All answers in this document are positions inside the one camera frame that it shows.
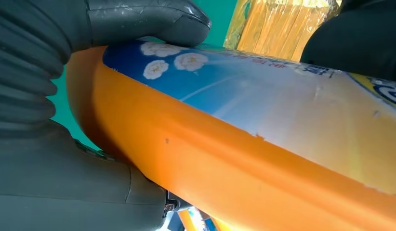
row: orange packaging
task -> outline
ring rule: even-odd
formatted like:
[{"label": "orange packaging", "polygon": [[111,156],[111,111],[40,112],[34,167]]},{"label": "orange packaging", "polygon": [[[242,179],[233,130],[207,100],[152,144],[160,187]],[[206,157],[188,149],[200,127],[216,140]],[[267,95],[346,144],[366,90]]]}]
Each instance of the orange packaging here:
[{"label": "orange packaging", "polygon": [[394,82],[145,41],[67,77],[93,142],[234,230],[396,231]]}]

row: blue label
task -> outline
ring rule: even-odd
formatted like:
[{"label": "blue label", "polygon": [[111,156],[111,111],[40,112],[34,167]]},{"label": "blue label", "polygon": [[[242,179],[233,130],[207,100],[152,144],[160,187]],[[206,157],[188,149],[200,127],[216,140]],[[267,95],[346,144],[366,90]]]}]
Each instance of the blue label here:
[{"label": "blue label", "polygon": [[[136,41],[110,46],[104,64],[254,135],[282,91],[314,92],[334,71],[223,48]],[[294,81],[298,75],[308,76]]]}]

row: black object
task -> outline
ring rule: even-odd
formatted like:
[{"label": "black object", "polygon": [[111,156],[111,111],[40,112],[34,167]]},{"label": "black object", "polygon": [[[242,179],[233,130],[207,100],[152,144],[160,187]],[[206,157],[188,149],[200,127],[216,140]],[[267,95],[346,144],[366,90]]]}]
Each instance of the black object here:
[{"label": "black object", "polygon": [[182,198],[178,197],[177,195],[175,195],[171,192],[169,192],[168,199],[170,201],[174,202],[174,204],[175,204],[174,211],[175,212],[186,210],[186,209],[193,207],[190,203],[186,202],[185,200],[183,200]]},{"label": "black object", "polygon": [[396,0],[345,0],[311,36],[301,62],[396,81]]},{"label": "black object", "polygon": [[0,231],[160,227],[167,192],[78,148],[50,120],[50,79],[75,51],[142,36],[195,46],[209,29],[189,0],[0,0]]}]

